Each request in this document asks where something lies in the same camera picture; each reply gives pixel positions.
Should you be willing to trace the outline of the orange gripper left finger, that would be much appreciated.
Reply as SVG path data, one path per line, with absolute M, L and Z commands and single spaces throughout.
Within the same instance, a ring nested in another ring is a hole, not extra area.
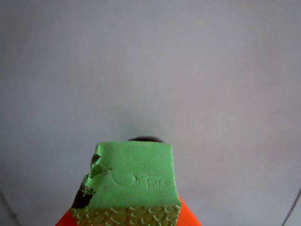
M 69 209 L 55 226 L 78 226 L 76 219 L 73 217 L 71 209 Z

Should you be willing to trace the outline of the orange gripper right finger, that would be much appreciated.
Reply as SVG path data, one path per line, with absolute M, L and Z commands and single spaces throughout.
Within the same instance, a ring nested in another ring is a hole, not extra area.
M 177 226 L 202 226 L 198 218 L 194 215 L 194 213 L 184 202 L 183 198 L 180 196 L 179 198 L 182 203 L 182 208 L 177 221 Z

